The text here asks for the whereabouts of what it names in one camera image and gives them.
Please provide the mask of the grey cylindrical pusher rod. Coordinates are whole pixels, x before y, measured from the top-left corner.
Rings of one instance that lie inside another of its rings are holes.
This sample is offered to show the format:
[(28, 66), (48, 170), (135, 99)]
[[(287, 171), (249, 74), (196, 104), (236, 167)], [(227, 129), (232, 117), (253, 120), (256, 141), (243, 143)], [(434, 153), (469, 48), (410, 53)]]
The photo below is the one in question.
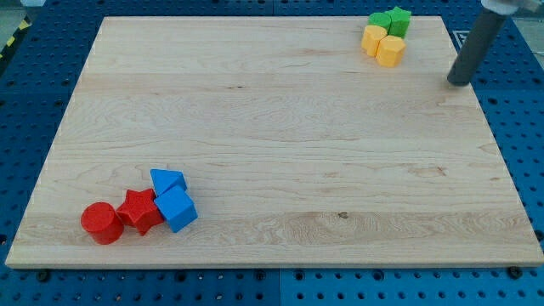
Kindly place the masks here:
[(471, 82), (506, 19), (506, 15), (482, 9), (447, 75), (451, 85), (464, 87)]

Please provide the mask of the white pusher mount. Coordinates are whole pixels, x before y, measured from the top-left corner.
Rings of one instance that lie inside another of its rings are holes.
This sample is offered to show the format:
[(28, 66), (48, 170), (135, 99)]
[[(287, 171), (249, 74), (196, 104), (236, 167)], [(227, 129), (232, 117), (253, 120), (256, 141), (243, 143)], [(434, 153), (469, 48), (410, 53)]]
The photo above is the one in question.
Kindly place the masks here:
[(511, 15), (520, 9), (535, 12), (542, 4), (542, 0), (481, 0), (482, 6), (499, 15)]

